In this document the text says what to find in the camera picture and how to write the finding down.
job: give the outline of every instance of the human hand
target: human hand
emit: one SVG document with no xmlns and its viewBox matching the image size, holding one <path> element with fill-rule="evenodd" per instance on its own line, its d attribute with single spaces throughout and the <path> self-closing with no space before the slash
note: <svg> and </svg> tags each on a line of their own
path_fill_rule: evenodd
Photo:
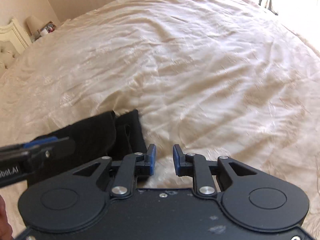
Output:
<svg viewBox="0 0 320 240">
<path fill-rule="evenodd" d="M 0 196 L 0 239 L 11 240 L 12 227 L 8 223 L 7 212 L 5 211 L 4 199 Z"/>
</svg>

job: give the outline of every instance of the white duvet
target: white duvet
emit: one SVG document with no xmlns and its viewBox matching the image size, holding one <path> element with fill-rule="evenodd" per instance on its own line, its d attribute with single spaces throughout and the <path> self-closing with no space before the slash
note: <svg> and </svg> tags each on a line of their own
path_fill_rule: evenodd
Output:
<svg viewBox="0 0 320 240">
<path fill-rule="evenodd" d="M 301 187 L 320 239 L 320 59 L 245 0 L 118 0 L 41 38 L 0 78 L 0 145 L 114 110 L 157 145 L 146 187 L 191 187 L 172 146 Z M 15 233 L 25 185 L 2 190 Z"/>
</svg>

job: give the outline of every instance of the finger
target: finger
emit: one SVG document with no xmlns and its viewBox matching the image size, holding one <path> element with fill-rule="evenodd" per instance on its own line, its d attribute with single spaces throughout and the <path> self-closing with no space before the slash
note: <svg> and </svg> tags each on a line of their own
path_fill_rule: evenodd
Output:
<svg viewBox="0 0 320 240">
<path fill-rule="evenodd" d="M 0 219 L 3 219 L 5 222 L 8 222 L 7 212 L 5 206 L 0 207 Z"/>
<path fill-rule="evenodd" d="M 1 195 L 0 195 L 0 206 L 5 207 L 5 202 L 4 202 L 4 199 L 1 197 Z"/>
<path fill-rule="evenodd" d="M 6 231 L 1 236 L 1 240 L 11 240 L 12 239 L 12 227 L 7 223 Z"/>
</svg>

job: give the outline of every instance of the circular cover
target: circular cover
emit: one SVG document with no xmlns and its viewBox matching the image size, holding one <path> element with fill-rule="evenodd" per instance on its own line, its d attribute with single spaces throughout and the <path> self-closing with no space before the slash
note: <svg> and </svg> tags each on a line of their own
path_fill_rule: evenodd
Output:
<svg viewBox="0 0 320 240">
<path fill-rule="evenodd" d="M 18 207 L 28 226 L 63 233 L 91 223 L 105 206 L 105 194 L 87 177 L 51 178 L 28 188 Z"/>
<path fill-rule="evenodd" d="M 298 187 L 269 176 L 237 179 L 222 196 L 225 210 L 240 223 L 265 231 L 298 224 L 307 215 L 309 200 Z"/>
</svg>

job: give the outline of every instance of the black cloth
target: black cloth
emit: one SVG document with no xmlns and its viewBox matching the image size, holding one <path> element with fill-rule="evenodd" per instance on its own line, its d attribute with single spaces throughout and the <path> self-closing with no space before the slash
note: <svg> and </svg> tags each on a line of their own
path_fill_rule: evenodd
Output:
<svg viewBox="0 0 320 240">
<path fill-rule="evenodd" d="M 122 160 L 127 154 L 147 152 L 137 110 L 119 117 L 113 111 L 105 112 L 35 140 L 50 136 L 70 137 L 76 142 L 75 152 L 65 158 L 46 162 L 43 168 L 28 178 L 29 186 L 102 156 Z"/>
</svg>

